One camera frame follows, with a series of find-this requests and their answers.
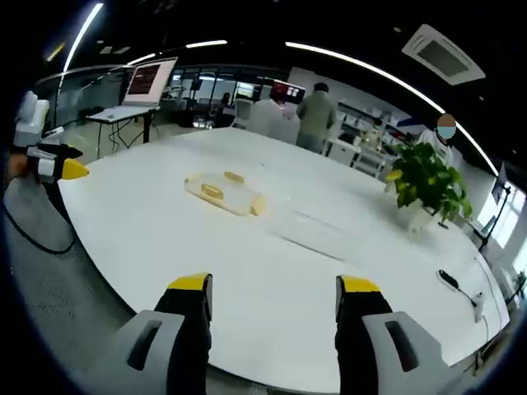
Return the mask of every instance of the laptop screen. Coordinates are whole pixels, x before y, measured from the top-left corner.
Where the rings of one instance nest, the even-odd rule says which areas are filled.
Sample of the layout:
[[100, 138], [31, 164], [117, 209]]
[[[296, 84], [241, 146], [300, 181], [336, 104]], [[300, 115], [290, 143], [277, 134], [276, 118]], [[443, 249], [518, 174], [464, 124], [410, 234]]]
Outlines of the laptop screen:
[[158, 105], [175, 59], [137, 66], [124, 97], [124, 104]]

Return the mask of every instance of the computer screen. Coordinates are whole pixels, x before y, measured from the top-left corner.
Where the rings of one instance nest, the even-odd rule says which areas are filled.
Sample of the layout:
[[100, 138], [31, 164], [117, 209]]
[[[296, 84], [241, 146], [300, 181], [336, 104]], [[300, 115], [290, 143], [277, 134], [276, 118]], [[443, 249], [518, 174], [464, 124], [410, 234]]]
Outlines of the computer screen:
[[176, 59], [137, 66], [124, 97], [124, 103], [157, 105], [172, 73]]
[[305, 94], [305, 89], [301, 86], [279, 80], [274, 80], [273, 91], [280, 92], [285, 101], [295, 105], [299, 105], [303, 101]]

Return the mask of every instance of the potted plant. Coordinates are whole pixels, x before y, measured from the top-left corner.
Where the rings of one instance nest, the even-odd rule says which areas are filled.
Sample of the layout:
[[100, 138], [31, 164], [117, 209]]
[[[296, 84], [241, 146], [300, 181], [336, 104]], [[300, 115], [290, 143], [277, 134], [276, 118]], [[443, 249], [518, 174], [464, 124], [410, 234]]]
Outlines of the potted plant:
[[412, 233], [424, 229], [436, 214], [442, 223], [461, 209], [465, 218], [470, 217], [472, 207], [459, 172], [447, 168], [431, 144], [395, 146], [394, 150], [400, 157], [386, 179], [395, 184], [397, 206], [413, 208], [408, 224]]

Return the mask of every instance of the green plant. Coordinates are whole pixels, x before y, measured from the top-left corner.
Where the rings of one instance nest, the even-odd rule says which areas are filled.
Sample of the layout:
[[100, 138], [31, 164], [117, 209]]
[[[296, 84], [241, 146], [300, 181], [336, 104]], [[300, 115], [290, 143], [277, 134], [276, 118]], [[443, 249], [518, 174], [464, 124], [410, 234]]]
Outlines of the green plant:
[[431, 144], [396, 146], [394, 150], [400, 157], [386, 179], [395, 182], [398, 207], [409, 206], [420, 199], [432, 215], [440, 212], [442, 221], [461, 208], [464, 217], [470, 217], [472, 206], [461, 175], [455, 168], [445, 166]]

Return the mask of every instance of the air conditioning vent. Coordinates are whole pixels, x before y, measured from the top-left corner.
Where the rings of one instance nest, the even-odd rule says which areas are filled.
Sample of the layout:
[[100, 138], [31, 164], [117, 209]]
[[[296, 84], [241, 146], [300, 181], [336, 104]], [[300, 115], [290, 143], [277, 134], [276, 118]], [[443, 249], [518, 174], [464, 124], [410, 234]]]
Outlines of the air conditioning vent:
[[422, 25], [403, 53], [428, 67], [451, 85], [485, 78], [483, 70], [460, 47], [429, 25]]

